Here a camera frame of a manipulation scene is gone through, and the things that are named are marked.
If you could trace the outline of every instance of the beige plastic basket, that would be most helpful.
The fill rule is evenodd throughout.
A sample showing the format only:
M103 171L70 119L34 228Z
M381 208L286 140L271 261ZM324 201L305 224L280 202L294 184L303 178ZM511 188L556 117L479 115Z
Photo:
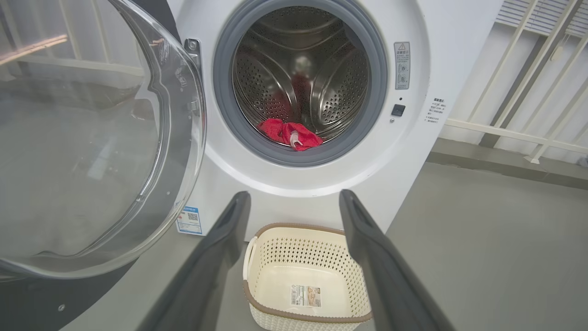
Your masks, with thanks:
M262 228L245 252L243 289L255 322L267 330L351 331L372 318L362 269L340 230Z

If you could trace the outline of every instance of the white basket handle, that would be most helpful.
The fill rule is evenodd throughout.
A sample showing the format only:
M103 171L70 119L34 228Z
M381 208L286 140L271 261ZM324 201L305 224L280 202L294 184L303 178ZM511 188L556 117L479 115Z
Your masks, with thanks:
M253 237L249 244L247 245L247 249L245 250L245 259L243 260L243 280L247 280L249 276L249 269L251 269L251 252L253 252L255 248L255 243L257 242L257 237Z

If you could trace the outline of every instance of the red garment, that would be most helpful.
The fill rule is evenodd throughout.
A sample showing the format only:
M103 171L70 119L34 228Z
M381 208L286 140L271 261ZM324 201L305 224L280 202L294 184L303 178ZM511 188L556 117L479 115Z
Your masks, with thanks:
M318 135L312 133L304 125L300 123L282 123L279 118L269 118L261 122L258 129L263 131L271 140L290 145L295 151L304 151L323 143L323 140ZM294 132L298 133L298 141L290 143L290 138Z

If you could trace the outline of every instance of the red towel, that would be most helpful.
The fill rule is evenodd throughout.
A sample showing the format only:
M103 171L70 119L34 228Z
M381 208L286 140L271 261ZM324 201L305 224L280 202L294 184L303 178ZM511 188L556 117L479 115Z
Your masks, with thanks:
M279 118L269 118L258 125L268 138L292 146L295 151L304 151L318 146L323 140L300 123L282 123Z

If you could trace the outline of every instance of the round glass door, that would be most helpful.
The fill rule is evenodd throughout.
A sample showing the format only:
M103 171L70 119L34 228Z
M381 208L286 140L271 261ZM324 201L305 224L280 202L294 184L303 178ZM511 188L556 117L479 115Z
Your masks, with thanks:
M0 274L113 270L193 189L206 127L198 68L127 0L0 9Z

